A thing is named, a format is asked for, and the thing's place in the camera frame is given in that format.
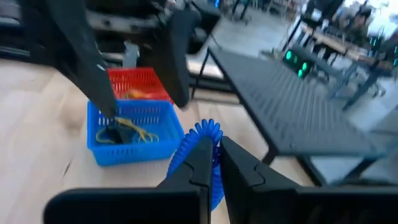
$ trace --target blue coiled cable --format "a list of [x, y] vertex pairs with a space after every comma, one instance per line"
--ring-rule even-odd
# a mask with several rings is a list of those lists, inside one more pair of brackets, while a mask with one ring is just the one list
[[211, 209], [215, 209], [224, 197], [223, 183], [221, 181], [220, 171], [220, 149], [217, 146], [223, 137], [223, 131], [220, 130], [220, 124], [214, 124], [214, 120], [209, 122], [205, 119], [195, 124], [196, 130], [189, 130], [185, 135], [180, 147], [175, 151], [175, 154], [170, 162], [167, 177], [172, 174], [177, 167], [187, 158], [191, 150], [197, 145], [203, 137], [209, 137], [213, 141], [213, 180], [211, 190]]

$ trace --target red plastic basket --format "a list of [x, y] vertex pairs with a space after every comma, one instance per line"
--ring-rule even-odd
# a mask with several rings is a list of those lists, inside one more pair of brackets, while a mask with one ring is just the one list
[[146, 97], [135, 100], [168, 100], [173, 103], [153, 68], [110, 68], [108, 73], [117, 99], [126, 99], [128, 91], [136, 90]]

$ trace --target blue plastic basket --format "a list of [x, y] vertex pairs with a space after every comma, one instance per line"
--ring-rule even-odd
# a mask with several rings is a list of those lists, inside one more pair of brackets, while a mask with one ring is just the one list
[[173, 106], [168, 101], [119, 100], [119, 116], [132, 119], [133, 123], [150, 133], [157, 134], [159, 142], [132, 144], [104, 144], [96, 140], [96, 133], [114, 119], [105, 118], [92, 102], [87, 106], [87, 147], [93, 151], [100, 166], [110, 166], [138, 161], [150, 161], [170, 157], [184, 137]]

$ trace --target black perforated panel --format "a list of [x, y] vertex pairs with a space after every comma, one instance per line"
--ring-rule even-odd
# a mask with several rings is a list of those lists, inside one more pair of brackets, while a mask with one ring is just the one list
[[270, 149], [290, 156], [385, 153], [282, 62], [211, 49]]

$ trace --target green light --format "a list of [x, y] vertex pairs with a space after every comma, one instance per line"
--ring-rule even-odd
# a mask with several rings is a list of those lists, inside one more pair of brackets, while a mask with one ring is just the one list
[[286, 53], [286, 59], [287, 60], [290, 60], [292, 58], [292, 52], [291, 51], [288, 51], [287, 53]]
[[300, 70], [298, 71], [298, 77], [299, 77], [299, 78], [303, 77], [303, 70], [300, 69]]
[[307, 63], [306, 62], [304, 62], [302, 69], [303, 69], [303, 71], [306, 71], [306, 69], [307, 69]]

